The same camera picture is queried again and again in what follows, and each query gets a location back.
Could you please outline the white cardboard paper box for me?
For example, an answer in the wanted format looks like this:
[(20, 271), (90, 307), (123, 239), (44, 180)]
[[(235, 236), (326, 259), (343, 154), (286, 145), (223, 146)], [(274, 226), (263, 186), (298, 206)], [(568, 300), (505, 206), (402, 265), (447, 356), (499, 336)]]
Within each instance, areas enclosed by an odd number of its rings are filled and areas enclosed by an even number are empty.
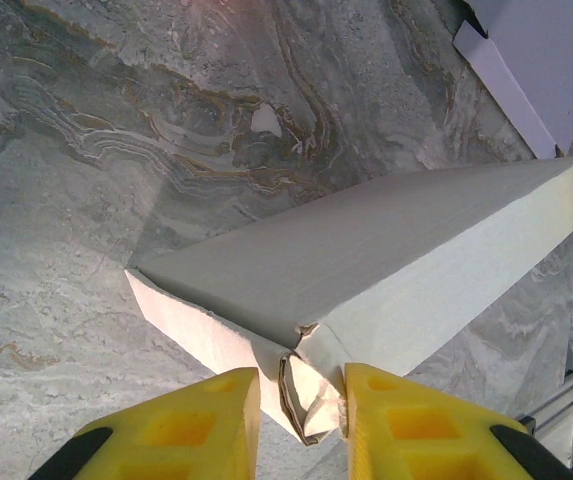
[(214, 373), (259, 371), (306, 446), (347, 426), (343, 370), (403, 376), (573, 232), (573, 157), (393, 174), (130, 268), (145, 319)]

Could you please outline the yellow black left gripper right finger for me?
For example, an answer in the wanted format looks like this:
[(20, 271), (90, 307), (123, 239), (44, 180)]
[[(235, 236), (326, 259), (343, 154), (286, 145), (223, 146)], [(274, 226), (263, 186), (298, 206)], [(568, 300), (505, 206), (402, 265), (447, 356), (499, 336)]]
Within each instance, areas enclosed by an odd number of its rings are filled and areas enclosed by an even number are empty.
[(510, 417), (363, 363), (345, 383), (350, 480), (573, 480)]

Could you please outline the aluminium frame side rail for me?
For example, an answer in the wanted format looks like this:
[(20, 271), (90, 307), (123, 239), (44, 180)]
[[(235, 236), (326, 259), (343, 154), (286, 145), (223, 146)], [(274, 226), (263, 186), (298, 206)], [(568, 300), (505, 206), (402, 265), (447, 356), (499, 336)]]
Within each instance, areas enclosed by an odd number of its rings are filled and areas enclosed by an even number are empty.
[(539, 440), (566, 423), (573, 430), (573, 369), (566, 370), (564, 382), (557, 390), (516, 420)]

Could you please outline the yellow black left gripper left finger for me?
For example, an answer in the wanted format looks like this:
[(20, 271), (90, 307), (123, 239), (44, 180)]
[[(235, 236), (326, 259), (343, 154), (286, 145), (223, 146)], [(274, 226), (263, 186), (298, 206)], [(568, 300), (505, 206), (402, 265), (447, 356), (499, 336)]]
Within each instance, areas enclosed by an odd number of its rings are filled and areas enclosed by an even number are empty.
[(237, 368), (97, 419), (28, 480), (255, 480), (255, 367)]

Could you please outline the lavender cardboard paper box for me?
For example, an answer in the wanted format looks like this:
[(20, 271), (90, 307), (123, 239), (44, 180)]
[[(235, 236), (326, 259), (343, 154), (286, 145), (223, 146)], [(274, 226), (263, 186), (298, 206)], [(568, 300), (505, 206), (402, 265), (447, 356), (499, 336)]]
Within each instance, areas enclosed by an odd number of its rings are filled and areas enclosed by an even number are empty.
[(532, 153), (573, 142), (573, 0), (464, 0), (453, 44)]

